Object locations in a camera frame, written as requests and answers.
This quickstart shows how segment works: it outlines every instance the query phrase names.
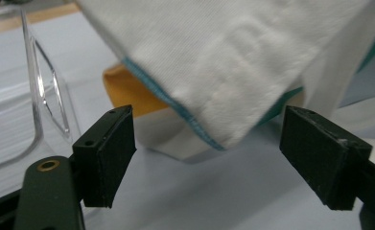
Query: black plastic part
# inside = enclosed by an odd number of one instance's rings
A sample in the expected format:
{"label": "black plastic part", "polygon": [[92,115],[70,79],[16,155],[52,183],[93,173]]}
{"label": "black plastic part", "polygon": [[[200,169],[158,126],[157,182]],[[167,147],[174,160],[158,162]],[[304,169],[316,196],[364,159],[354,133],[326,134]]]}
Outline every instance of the black plastic part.
{"label": "black plastic part", "polygon": [[0,230],[13,228],[19,192],[0,197]]}
{"label": "black plastic part", "polygon": [[108,111],[74,145],[74,164],[82,175],[87,207],[111,207],[136,151],[130,105]]}
{"label": "black plastic part", "polygon": [[370,145],[313,111],[287,106],[280,149],[323,204],[352,210]]}
{"label": "black plastic part", "polygon": [[84,229],[67,158],[47,157],[26,170],[14,229]]}

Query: clear plastic container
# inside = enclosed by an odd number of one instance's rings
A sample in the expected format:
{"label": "clear plastic container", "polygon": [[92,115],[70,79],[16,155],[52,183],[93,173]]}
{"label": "clear plastic container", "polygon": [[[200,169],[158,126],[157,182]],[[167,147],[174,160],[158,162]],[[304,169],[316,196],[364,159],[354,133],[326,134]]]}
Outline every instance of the clear plastic container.
{"label": "clear plastic container", "polygon": [[36,160],[69,156],[80,136],[67,87],[18,7],[0,8],[0,197]]}

